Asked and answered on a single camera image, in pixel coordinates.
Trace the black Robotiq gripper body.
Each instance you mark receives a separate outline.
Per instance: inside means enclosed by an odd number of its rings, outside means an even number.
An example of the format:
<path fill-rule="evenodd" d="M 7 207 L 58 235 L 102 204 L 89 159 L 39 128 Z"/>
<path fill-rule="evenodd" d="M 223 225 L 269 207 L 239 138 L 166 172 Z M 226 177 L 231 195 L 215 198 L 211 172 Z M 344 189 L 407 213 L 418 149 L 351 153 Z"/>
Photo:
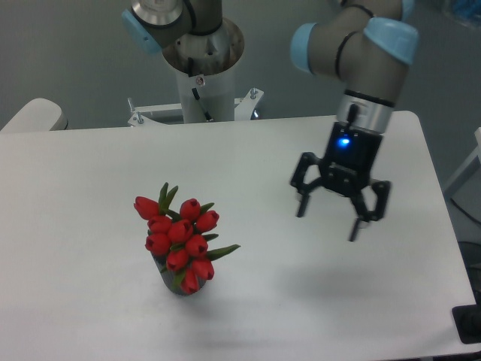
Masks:
<path fill-rule="evenodd" d="M 359 194 L 369 184 L 382 139 L 381 134 L 334 123 L 319 166 L 322 186 L 346 197 Z"/>

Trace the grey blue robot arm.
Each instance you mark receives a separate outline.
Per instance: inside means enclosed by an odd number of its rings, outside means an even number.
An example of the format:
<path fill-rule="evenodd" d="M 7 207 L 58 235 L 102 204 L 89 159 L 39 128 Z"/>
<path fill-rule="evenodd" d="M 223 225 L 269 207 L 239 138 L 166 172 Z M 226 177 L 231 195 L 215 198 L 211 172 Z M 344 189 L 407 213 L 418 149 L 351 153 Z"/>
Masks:
<path fill-rule="evenodd" d="M 292 36 L 300 70 L 346 84 L 323 157 L 303 153 L 290 180 L 302 217 L 322 187 L 347 197 L 353 230 L 381 220 L 391 184 L 371 177 L 383 133 L 413 63 L 419 34 L 406 23 L 412 1 L 342 1 L 327 25 L 306 23 Z M 126 31 L 146 53 L 161 53 L 176 71 L 186 123 L 236 120 L 231 70 L 244 37 L 220 1 L 133 1 L 123 11 Z"/>

